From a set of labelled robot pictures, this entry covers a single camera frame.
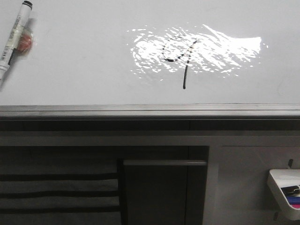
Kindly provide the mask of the white plastic storage tray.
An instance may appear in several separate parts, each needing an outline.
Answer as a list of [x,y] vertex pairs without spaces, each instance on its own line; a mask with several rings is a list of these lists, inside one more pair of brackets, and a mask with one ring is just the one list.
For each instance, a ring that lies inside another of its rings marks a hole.
[[267,184],[284,216],[290,220],[299,220],[300,209],[293,208],[281,190],[283,187],[300,185],[299,169],[271,169]]

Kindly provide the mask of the white whiteboard with metal frame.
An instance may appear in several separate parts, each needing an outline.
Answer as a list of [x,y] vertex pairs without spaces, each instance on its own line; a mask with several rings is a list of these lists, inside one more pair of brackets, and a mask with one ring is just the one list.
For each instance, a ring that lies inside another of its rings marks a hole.
[[35,0],[0,117],[300,116],[297,0]]

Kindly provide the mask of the white whiteboard marker pen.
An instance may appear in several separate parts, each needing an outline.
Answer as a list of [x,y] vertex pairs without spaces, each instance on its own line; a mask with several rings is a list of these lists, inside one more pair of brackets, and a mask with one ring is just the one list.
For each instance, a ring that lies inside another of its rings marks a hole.
[[0,80],[3,79],[5,73],[10,68],[13,53],[19,45],[21,35],[28,22],[31,11],[32,3],[28,0],[24,0],[9,34],[3,53],[0,56]]

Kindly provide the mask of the orange eraser taped to marker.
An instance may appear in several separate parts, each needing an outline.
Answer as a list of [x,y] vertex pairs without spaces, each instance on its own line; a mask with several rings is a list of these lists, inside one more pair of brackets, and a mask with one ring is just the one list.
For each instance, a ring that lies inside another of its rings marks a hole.
[[32,28],[34,26],[34,23],[35,23],[35,19],[30,18],[21,34],[17,52],[22,56],[27,55],[32,48],[34,42],[34,34]]

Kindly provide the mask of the grey black striped fabric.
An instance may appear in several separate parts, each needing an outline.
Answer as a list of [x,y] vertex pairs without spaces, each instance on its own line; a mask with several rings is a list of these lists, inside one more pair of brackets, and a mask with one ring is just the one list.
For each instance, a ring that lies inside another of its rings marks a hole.
[[126,225],[118,172],[2,174],[2,225]]

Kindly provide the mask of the black binder clip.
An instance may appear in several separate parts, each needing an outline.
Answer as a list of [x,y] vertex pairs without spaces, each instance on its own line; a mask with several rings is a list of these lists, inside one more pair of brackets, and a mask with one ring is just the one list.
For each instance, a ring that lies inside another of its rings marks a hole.
[[299,185],[282,187],[281,190],[285,196],[298,196],[300,194],[300,186]]

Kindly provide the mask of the dark cabinet panel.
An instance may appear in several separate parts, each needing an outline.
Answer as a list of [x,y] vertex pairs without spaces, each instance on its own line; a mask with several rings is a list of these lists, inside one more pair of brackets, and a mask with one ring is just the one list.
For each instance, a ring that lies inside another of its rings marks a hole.
[[206,161],[125,160],[128,225],[201,225]]

